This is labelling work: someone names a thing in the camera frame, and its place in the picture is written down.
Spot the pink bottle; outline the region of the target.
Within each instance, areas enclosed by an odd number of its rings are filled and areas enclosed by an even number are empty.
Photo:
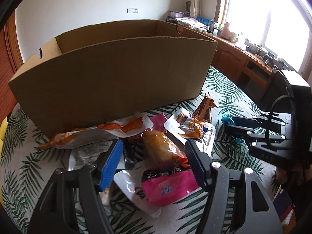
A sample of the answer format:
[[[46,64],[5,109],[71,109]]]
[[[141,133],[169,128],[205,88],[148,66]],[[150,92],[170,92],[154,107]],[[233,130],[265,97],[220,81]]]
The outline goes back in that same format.
[[[230,36],[231,36],[230,24],[228,22],[225,22],[225,24],[222,28],[222,31],[221,31],[221,37],[229,40]]]

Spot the window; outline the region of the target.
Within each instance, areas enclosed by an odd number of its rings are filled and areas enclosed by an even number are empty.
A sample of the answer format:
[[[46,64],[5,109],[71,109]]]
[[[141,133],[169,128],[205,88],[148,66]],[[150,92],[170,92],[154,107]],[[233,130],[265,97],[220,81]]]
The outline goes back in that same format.
[[[220,14],[230,30],[264,47],[304,74],[311,60],[308,0],[222,0]]]

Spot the silver printed snack pouch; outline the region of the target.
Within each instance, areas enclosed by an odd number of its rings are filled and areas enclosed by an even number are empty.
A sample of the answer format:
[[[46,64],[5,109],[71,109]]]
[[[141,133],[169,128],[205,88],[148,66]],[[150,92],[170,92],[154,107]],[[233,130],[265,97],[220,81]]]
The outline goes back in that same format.
[[[68,170],[77,170],[88,162],[96,161],[101,153],[106,153],[109,150],[112,142],[98,142],[72,149],[69,156]]]

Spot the wall light switch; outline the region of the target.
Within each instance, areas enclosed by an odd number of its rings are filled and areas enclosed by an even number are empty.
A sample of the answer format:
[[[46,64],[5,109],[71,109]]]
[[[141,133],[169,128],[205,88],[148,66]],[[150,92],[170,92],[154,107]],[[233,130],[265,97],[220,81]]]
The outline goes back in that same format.
[[[127,13],[131,14],[131,13],[138,13],[138,9],[137,8],[128,8],[127,9]]]

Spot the orange foil snack wrapper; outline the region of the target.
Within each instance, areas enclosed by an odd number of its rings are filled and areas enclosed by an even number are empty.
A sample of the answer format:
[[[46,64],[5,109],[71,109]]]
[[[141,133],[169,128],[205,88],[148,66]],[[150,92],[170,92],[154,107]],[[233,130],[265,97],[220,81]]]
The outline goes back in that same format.
[[[205,93],[203,100],[193,113],[193,116],[199,121],[210,123],[212,119],[212,109],[216,107],[217,105],[215,104],[214,99],[212,99],[210,94],[207,92]]]

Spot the pink snack packet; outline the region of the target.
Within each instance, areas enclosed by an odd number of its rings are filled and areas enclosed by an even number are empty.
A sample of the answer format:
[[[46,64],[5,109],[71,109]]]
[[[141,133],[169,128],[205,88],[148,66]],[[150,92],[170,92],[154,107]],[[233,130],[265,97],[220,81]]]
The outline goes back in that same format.
[[[192,170],[182,167],[164,172],[145,170],[141,187],[148,201],[156,207],[172,204],[199,188]]]

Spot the bread roll clear packet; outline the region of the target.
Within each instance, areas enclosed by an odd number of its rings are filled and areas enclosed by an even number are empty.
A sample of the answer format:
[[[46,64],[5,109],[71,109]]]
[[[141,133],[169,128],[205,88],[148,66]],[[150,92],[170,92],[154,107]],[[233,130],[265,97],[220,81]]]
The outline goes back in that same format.
[[[148,159],[158,170],[190,168],[186,155],[166,136],[164,132],[151,130],[142,135]]]

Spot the teal snack packet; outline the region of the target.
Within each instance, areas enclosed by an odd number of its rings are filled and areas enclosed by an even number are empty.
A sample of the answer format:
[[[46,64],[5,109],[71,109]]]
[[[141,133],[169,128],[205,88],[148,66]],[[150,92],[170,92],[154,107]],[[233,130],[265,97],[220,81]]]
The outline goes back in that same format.
[[[221,119],[221,121],[225,127],[228,125],[235,125],[235,122],[233,120],[233,116],[229,110],[222,113],[220,115],[220,119]],[[243,142],[243,139],[241,139],[241,138],[233,137],[233,139],[236,142],[236,144],[240,144],[241,142]]]

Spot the white orange snack pouch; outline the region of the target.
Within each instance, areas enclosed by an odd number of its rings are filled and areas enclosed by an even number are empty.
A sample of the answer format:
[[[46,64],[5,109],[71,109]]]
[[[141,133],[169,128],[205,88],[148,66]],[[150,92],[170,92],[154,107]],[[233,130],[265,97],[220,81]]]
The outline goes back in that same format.
[[[185,108],[176,110],[164,123],[164,128],[183,144],[188,139],[194,139],[200,151],[211,155],[215,127],[211,123],[199,121]]]

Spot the wooden cabinet counter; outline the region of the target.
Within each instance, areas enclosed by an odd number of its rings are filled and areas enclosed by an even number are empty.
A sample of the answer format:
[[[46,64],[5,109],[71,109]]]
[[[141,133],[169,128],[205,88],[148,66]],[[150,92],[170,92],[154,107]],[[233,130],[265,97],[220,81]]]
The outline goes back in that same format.
[[[271,85],[275,69],[254,54],[214,34],[202,32],[217,42],[212,66],[227,76],[252,100],[260,101]]]

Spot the long orange silver snack packet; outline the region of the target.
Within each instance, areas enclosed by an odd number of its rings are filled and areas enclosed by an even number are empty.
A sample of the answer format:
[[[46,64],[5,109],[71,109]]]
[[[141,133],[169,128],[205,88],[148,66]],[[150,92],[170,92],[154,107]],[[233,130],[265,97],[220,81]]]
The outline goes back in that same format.
[[[73,149],[116,138],[136,136],[152,127],[153,122],[148,115],[136,113],[135,115],[98,126],[56,134],[47,143],[39,145],[38,149],[47,150],[50,147],[56,149]]]

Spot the wooden wardrobe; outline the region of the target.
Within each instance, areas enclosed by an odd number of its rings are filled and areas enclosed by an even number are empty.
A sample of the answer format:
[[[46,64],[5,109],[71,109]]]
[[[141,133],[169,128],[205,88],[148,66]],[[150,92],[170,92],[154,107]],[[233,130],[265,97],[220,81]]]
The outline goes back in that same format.
[[[8,86],[8,82],[23,65],[15,22],[15,12],[12,13],[1,30],[0,46],[0,116],[1,121],[13,110],[17,101]]]

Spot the chicken feet snack packet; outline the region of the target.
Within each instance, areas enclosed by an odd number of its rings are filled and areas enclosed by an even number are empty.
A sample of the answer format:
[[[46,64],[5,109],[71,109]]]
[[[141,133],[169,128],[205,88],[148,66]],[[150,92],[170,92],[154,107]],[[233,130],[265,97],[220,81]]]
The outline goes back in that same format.
[[[114,175],[114,182],[126,197],[144,213],[157,218],[161,214],[161,208],[151,204],[142,187],[143,172],[150,168],[148,160],[135,164],[132,170],[122,170]]]

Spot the folded floral cloth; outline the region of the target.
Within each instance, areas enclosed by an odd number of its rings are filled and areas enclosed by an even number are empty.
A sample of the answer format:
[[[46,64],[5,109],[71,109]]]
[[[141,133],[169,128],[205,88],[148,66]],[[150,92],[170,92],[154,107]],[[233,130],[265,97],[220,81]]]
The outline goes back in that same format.
[[[206,31],[207,32],[207,26],[203,23],[200,23],[198,20],[194,18],[176,18],[175,19],[178,24],[187,27],[192,30],[199,30],[199,31]]]

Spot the brown cardboard box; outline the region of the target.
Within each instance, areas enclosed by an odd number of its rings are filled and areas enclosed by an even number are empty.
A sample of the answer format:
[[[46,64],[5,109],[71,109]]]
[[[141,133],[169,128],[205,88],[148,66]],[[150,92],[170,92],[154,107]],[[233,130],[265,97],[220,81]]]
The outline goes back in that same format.
[[[51,137],[197,97],[216,46],[160,20],[88,25],[51,39],[8,85]]]

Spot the yellow plush toy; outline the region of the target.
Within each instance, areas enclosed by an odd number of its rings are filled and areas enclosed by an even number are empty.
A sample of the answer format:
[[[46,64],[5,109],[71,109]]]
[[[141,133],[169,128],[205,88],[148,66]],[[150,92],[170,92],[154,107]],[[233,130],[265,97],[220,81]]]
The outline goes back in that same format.
[[[0,155],[2,153],[3,141],[4,141],[7,125],[8,125],[8,121],[7,121],[7,117],[5,117],[1,123],[1,129],[0,129]],[[1,205],[4,206],[1,190],[0,190],[0,199],[1,199]]]

